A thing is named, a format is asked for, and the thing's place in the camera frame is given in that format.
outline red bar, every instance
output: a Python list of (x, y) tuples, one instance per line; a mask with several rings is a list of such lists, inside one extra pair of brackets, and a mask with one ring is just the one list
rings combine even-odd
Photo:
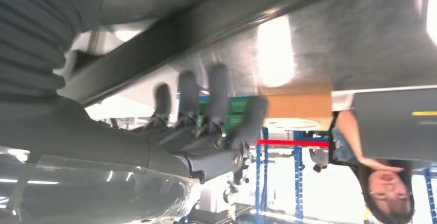
[(287, 145), (287, 146), (302, 146), (302, 147), (329, 147), (329, 142), (323, 141), (308, 141), (308, 140), (265, 140), (260, 139), (256, 141), (256, 144), (268, 144), (268, 145)]

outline denim shorts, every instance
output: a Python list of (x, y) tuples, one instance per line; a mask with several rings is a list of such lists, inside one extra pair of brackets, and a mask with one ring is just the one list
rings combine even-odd
[(334, 158), (338, 161), (357, 165), (358, 160), (340, 129), (337, 126), (334, 126), (331, 132), (335, 144), (335, 151), (333, 153)]

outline woman's hair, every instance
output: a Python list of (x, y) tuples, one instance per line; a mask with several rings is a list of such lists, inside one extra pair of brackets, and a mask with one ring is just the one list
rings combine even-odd
[[(409, 192), (412, 192), (411, 178), (412, 178), (412, 163), (407, 161), (390, 160), (389, 163), (392, 166), (402, 167), (404, 170), (399, 174), (400, 179), (407, 187)], [(384, 224), (405, 224), (408, 223), (414, 214), (414, 198), (413, 194), (410, 195), (411, 208), (409, 211), (408, 205), (404, 201), (388, 202), (391, 209), (390, 214), (386, 214), (381, 211), (373, 200), (369, 192), (368, 179), (374, 172), (367, 166), (362, 164), (358, 165), (356, 176), (360, 182), (361, 190), (363, 192), (364, 202), (369, 208), (372, 215)]]

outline bolt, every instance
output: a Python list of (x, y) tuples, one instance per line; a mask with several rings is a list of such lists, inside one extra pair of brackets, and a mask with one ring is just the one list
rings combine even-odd
[(241, 154), (235, 154), (232, 159), (232, 163), (234, 166), (240, 165), (242, 161), (243, 161), (243, 157), (241, 156)]
[(223, 138), (221, 136), (218, 137), (218, 139), (215, 141), (215, 147), (216, 148), (223, 148)]

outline green container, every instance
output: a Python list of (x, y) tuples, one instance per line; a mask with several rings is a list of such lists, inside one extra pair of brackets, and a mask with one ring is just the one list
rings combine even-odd
[[(243, 121), (244, 112), (246, 111), (248, 101), (249, 98), (246, 97), (232, 98), (230, 100), (229, 112), (226, 118), (226, 124), (225, 127), (223, 127), (223, 131), (225, 133), (228, 133), (229, 130), (239, 125)], [(200, 115), (198, 119), (199, 126), (202, 126), (203, 113), (205, 111), (208, 102), (209, 102), (208, 98), (203, 97), (200, 99), (199, 102)]]

